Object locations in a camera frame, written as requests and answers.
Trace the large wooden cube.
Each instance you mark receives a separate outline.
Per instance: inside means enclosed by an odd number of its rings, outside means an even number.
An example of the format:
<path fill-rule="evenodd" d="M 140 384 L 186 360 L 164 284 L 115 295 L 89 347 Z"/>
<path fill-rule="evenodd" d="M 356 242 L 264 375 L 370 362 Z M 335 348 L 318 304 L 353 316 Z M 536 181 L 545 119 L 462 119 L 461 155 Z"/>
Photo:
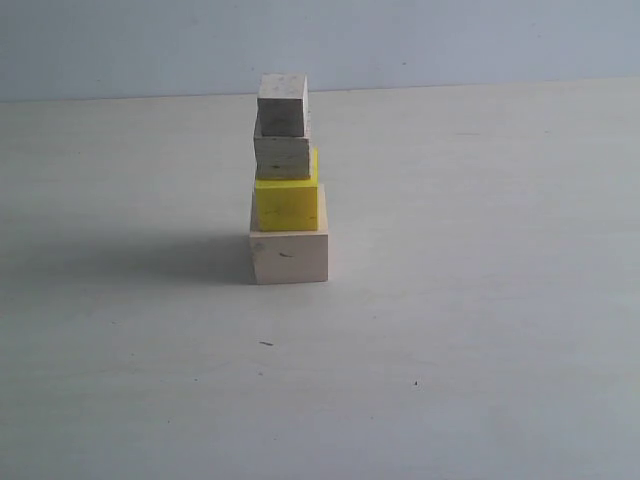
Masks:
<path fill-rule="evenodd" d="M 249 245 L 257 284 L 326 282 L 329 279 L 329 227 L 323 184 L 318 190 L 318 229 L 263 232 L 252 197 Z"/>

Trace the medium wooden cube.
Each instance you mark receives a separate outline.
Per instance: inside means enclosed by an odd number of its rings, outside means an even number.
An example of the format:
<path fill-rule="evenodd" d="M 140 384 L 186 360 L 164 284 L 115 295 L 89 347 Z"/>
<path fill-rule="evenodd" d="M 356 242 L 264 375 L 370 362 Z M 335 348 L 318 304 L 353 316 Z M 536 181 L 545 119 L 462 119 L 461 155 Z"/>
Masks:
<path fill-rule="evenodd" d="M 254 134 L 256 178 L 260 180 L 303 180 L 311 177 L 312 142 L 310 123 L 302 136 L 269 136 L 256 119 Z"/>

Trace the small wooden cube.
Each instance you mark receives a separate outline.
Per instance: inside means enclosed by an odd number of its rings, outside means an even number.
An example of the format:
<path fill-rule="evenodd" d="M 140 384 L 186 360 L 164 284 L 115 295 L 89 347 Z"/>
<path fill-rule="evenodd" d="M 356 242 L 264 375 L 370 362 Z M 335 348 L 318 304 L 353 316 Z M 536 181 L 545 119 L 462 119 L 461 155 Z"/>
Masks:
<path fill-rule="evenodd" d="M 257 95 L 257 109 L 264 136 L 305 136 L 308 123 L 307 75 L 263 74 Z"/>

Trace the yellow cube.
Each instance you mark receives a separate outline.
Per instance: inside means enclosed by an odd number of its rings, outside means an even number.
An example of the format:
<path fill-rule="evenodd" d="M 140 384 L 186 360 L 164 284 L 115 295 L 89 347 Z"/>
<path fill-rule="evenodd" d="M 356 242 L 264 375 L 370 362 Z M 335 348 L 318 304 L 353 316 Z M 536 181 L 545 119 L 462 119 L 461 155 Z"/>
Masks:
<path fill-rule="evenodd" d="M 300 180 L 254 182 L 254 200 L 260 231 L 315 231 L 319 203 L 318 149 L 311 150 L 311 176 Z"/>

